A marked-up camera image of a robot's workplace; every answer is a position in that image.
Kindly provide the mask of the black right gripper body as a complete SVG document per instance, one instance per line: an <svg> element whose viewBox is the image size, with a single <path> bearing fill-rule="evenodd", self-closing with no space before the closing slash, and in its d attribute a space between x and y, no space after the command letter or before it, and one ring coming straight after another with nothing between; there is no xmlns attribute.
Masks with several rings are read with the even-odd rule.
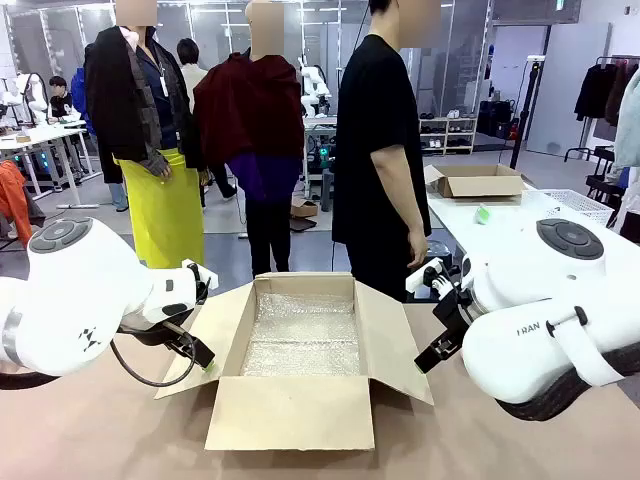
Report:
<svg viewBox="0 0 640 480"><path fill-rule="evenodd" d="M433 313L445 327L445 331L432 344L437 351L457 351L461 348L464 335L474 320L471 314L473 305L470 289L453 289L436 305Z"/></svg>

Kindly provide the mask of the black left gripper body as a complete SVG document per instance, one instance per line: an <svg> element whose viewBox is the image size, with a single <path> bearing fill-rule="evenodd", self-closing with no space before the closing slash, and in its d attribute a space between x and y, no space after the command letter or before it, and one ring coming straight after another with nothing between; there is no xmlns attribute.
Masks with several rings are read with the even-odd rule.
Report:
<svg viewBox="0 0 640 480"><path fill-rule="evenodd" d="M119 334L132 335L146 346L163 345L167 349L175 351L192 350L193 348L198 348L199 340L195 336L192 337L192 341L188 340L186 338L187 331L183 328L184 322L192 313L192 310L178 313L152 326L148 330L120 326L117 332Z"/></svg>

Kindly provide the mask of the person's right hand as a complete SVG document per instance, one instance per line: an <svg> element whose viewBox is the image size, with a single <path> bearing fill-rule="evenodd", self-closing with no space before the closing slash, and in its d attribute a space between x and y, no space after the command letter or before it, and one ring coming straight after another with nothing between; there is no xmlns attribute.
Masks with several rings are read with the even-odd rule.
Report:
<svg viewBox="0 0 640 480"><path fill-rule="evenodd" d="M421 229L412 229L408 234L411 259L407 267L411 270L423 265L428 252L428 241Z"/></svg>

